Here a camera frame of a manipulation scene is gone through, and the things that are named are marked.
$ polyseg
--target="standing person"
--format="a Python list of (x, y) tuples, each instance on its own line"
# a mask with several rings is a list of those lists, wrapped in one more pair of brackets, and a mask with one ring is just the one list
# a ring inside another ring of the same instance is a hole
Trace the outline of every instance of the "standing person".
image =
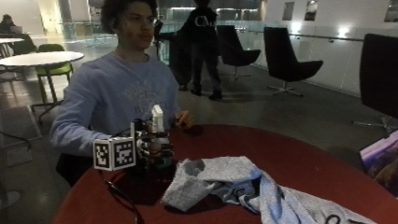
[(192, 43), (193, 56), (193, 94), (201, 96), (201, 67), (206, 62), (212, 79), (210, 100), (221, 100), (221, 79), (218, 75), (218, 38), (216, 32), (217, 13), (209, 8), (210, 0), (194, 0), (197, 8), (190, 12), (180, 31)]
[(49, 132), (63, 153), (57, 171), (71, 185), (92, 165), (95, 139), (126, 130), (134, 119), (150, 119), (153, 105), (161, 106), (165, 129), (193, 126), (189, 111), (180, 111), (180, 86), (168, 66), (144, 53), (156, 15), (156, 0), (104, 0), (101, 24), (118, 46), (76, 70)]
[(0, 34), (12, 34), (11, 26), (15, 26), (12, 17), (9, 14), (5, 14), (0, 21)]

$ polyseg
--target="red table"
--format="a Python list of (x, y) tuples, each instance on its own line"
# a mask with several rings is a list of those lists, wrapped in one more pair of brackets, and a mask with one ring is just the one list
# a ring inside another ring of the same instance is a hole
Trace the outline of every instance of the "red table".
[[(398, 223), (398, 201), (357, 169), (309, 144), (268, 131), (200, 125), (190, 133), (173, 130), (176, 159), (246, 156), (276, 183), (334, 201), (378, 223)], [(261, 223), (244, 207), (208, 196), (182, 213), (160, 203), (172, 180), (168, 170), (132, 180), (121, 172), (105, 177), (133, 198), (145, 223)], [(126, 202), (120, 204), (106, 190), (97, 171), (89, 169), (67, 195), (53, 223), (133, 223)]]

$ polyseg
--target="glass railing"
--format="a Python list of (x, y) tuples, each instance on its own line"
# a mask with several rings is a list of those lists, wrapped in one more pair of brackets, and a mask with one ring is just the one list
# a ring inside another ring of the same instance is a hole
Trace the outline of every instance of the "glass railing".
[[(264, 54), (264, 26), (281, 26), (264, 21), (218, 21), (218, 25), (234, 25), (240, 43), (245, 49), (261, 49), (254, 66), (268, 69)], [(181, 23), (169, 25), (162, 32), (174, 32)], [(365, 34), (398, 36), (398, 29), (338, 28), (326, 26), (288, 26), (297, 60), (322, 60), (317, 75), (306, 82), (335, 91), (359, 96), (359, 62)], [(166, 62), (168, 47), (161, 49)]]

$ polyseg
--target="small robot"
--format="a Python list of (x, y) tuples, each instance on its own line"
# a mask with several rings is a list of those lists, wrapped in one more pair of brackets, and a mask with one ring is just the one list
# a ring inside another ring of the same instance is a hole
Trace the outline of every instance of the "small robot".
[(144, 171), (150, 165), (161, 169), (172, 164), (173, 145), (162, 127), (162, 111), (158, 105), (152, 109), (152, 116), (149, 120), (136, 119), (130, 122), (129, 136), (95, 140), (96, 169), (116, 171), (134, 167)]

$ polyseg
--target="crumpled fabric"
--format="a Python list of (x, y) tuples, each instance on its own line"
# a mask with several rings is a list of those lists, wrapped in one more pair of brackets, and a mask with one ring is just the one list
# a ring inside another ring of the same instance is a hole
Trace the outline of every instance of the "crumpled fabric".
[(180, 162), (161, 202), (185, 212), (209, 194), (261, 214), (265, 224), (375, 223), (337, 203), (278, 186), (246, 157)]

